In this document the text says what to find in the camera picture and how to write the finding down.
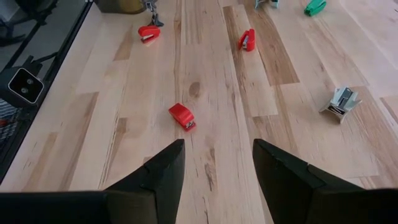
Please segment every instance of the black metal rack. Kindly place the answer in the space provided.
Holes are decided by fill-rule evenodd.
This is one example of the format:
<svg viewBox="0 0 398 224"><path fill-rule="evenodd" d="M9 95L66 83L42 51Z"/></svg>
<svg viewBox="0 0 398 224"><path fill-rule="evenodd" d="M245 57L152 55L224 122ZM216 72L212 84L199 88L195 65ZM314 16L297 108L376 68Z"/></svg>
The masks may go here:
<svg viewBox="0 0 398 224"><path fill-rule="evenodd" d="M11 105L0 100L0 110L7 108L10 111L14 111L13 113L7 115L12 116L11 118L7 119L9 120L7 125L0 128L0 183L2 182L9 167L11 166L12 161L14 160L31 124L33 123L34 118L39 112L39 108L42 105L48 91L50 90L51 84L57 76L61 64L64 61L73 41L75 40L75 37L80 30L80 27L84 22L86 15L91 8L91 5L92 2L85 3L83 9L80 12L80 15L74 22L71 31L68 33L67 38L63 42L60 50L57 52L48 72L45 74L43 79L43 82L45 83L45 88L43 90L42 96L37 102L38 106L33 106L30 108L12 109L9 108L12 107ZM29 35L21 43L21 46L12 56L5 69L11 68L15 64L15 62L39 28L40 24L37 23L32 31L29 33Z"/></svg>

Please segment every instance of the red stapler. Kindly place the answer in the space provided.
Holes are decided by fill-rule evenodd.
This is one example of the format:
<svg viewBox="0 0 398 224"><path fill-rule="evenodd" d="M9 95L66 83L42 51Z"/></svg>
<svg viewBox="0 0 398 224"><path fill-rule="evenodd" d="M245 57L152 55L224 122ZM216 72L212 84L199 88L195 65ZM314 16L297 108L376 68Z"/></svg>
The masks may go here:
<svg viewBox="0 0 398 224"><path fill-rule="evenodd" d="M254 29L249 29L244 31L242 37L239 39L238 47L239 50L243 47L247 51L251 51L254 49L254 43L256 40L256 35L254 33Z"/></svg>
<svg viewBox="0 0 398 224"><path fill-rule="evenodd" d="M186 107L177 103L173 107L169 109L170 114L176 119L182 126L182 128L186 131L191 130L196 126L193 121L194 117L191 111L189 111Z"/></svg>
<svg viewBox="0 0 398 224"><path fill-rule="evenodd" d="M147 43L160 34L160 29L157 26L143 26L138 29L138 34L142 37L142 43Z"/></svg>

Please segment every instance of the black panel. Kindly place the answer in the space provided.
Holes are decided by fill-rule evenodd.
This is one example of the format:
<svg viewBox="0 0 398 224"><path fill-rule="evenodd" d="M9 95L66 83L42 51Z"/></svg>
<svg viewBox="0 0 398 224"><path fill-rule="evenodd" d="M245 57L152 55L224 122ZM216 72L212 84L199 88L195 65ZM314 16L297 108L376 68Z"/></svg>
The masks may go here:
<svg viewBox="0 0 398 224"><path fill-rule="evenodd" d="M172 224L185 164L179 139L100 192L0 194L0 223Z"/></svg>
<svg viewBox="0 0 398 224"><path fill-rule="evenodd" d="M253 159L275 224L398 223L396 189L364 190L261 139Z"/></svg>

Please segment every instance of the wooden floor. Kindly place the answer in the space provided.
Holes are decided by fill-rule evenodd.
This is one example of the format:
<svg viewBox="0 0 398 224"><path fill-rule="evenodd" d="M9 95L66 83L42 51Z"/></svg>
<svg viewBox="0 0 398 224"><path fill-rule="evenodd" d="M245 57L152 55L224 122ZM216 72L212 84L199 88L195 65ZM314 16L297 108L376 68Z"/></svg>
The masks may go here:
<svg viewBox="0 0 398 224"><path fill-rule="evenodd" d="M251 157L263 138L362 187L398 187L398 1L159 1L150 21L92 7L1 191L104 189L177 138L186 144L177 223L272 223ZM239 51L244 30L256 49ZM334 88L363 100L343 124L318 110ZM197 127L168 109L181 102Z"/></svg>

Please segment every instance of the wood knot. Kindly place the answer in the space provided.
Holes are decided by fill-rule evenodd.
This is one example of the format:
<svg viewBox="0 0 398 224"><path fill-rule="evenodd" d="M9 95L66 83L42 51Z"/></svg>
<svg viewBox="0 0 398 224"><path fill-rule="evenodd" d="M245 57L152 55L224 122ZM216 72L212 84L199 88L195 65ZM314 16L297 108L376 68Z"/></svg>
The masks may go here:
<svg viewBox="0 0 398 224"><path fill-rule="evenodd" d="M200 82L194 82L189 87L189 95L194 98L198 98L200 96Z"/></svg>

